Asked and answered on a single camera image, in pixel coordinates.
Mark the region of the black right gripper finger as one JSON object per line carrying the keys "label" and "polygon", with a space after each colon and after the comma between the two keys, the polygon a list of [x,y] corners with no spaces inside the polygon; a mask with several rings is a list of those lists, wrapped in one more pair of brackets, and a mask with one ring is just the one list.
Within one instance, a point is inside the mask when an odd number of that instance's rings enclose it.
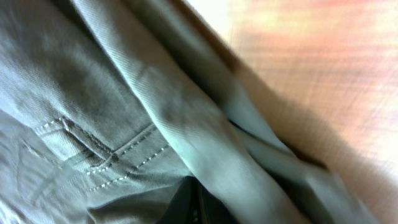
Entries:
{"label": "black right gripper finger", "polygon": [[185,177],[158,224],[236,224],[236,219],[196,178]]}

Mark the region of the grey shorts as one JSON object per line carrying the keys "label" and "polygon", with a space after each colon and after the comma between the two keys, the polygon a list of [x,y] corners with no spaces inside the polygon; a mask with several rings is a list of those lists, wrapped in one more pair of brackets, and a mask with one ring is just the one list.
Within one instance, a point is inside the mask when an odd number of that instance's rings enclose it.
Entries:
{"label": "grey shorts", "polygon": [[236,223],[376,222],[170,2],[1,2],[2,223],[158,223],[185,177]]}

